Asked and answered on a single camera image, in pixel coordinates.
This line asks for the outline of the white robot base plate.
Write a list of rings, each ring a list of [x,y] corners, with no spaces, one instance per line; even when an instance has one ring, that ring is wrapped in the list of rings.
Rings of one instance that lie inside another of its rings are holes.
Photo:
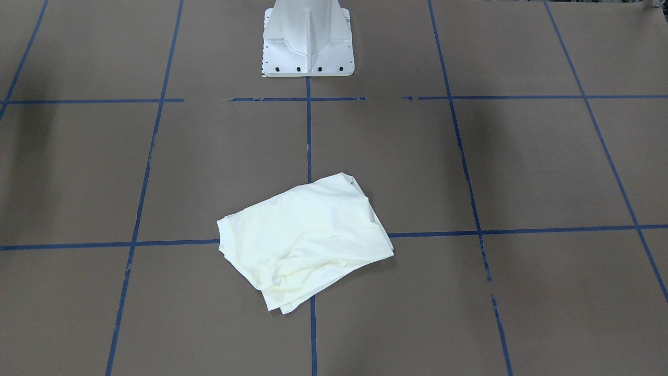
[[[276,1],[263,21],[262,76],[354,74],[351,15],[339,1]]]

